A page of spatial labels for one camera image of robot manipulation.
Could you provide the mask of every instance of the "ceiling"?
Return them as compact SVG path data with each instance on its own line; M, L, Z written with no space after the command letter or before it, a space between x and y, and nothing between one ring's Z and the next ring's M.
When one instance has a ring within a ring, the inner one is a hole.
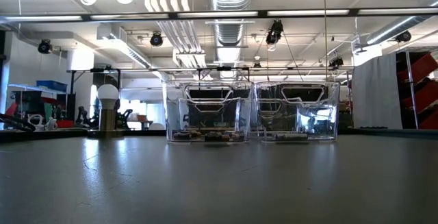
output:
M192 10L208 10L209 0L189 0ZM422 6L428 0L326 0L327 8L386 8L386 7L415 7ZM284 9L320 9L324 8L324 0L251 0L252 10L284 10ZM147 12L144 0L134 0L123 5L116 0L98 0L94 5L82 5L79 0L0 0L2 14L74 14L74 13L119 13ZM360 17L357 19L358 31L366 35L382 28L396 20L396 17ZM343 57L344 64L351 64L349 38L356 35L354 18L287 18L283 19L284 33L287 42L282 38L275 51L267 51L264 36L272 24L272 19L255 19L254 24L247 25L242 61L240 65L252 65L254 57L260 56L262 66L294 66L291 61L293 54L296 63L301 66L319 65L327 51L342 45L338 55ZM214 64L215 49L211 25L205 21L194 22L198 39L206 53L206 63ZM96 49L96 62L109 64L124 64L125 67L137 68L138 65L118 50L103 47L96 39L98 23L67 23L67 24L22 24L20 30L38 32L73 32L80 39L91 43ZM130 44L142 55L147 56L156 67L176 67L172 61L172 45L164 37L161 47L152 47L149 43L151 33L159 31L156 22L118 23L113 27L122 27L129 34ZM438 29L438 18L434 17L410 29L412 40L420 38ZM438 36L432 35L421 39L413 46L437 45ZM383 47L394 46L394 42L385 42ZM130 73L124 78L156 77L152 74Z

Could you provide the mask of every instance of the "chair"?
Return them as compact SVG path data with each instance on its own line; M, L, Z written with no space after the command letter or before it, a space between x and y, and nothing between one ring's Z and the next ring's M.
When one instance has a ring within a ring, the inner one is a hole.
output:
M160 124L160 123L152 123L151 125L149 125L149 131L159 131L159 130L165 130L166 128L164 127L164 125Z

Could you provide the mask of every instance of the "table surface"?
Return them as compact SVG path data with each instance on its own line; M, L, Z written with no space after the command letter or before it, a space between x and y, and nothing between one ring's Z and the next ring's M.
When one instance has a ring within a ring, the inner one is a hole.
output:
M438 223L438 141L0 145L0 223Z

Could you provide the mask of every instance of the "blue box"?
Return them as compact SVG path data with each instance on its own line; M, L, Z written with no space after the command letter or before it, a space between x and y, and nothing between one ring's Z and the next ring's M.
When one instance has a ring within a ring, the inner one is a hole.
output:
M59 83L52 80L36 80L37 86L44 86L51 90L67 92L67 84Z

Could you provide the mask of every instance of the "clear plastic bin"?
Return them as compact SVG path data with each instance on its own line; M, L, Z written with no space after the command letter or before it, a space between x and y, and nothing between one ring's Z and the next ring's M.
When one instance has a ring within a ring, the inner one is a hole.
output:
M255 84L257 130L262 142L336 140L340 84Z
M168 141L248 140L253 83L171 81L163 88Z

